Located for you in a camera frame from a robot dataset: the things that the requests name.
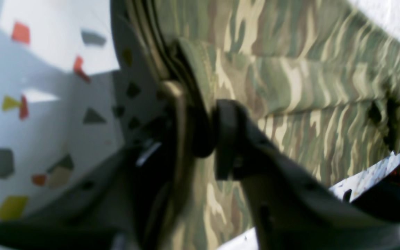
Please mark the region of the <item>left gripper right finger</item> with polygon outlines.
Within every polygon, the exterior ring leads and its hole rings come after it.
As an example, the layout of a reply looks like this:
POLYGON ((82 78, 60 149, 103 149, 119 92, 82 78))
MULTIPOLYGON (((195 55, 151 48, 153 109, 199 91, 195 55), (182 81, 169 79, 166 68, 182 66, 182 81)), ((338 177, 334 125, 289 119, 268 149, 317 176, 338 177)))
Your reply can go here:
POLYGON ((400 223, 340 201, 283 155, 236 101, 216 102, 214 125, 216 178, 242 186, 261 250, 400 248, 400 223))

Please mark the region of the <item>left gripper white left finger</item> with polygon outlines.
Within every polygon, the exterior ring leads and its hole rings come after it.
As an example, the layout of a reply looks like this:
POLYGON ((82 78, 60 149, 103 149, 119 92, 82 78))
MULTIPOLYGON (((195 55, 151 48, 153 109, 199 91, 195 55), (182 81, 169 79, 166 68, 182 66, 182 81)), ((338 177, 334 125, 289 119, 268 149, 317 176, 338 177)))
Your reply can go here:
POLYGON ((0 222, 8 250, 157 250, 182 207, 192 163, 186 93, 165 81, 162 115, 130 148, 100 163, 63 196, 22 219, 0 222))

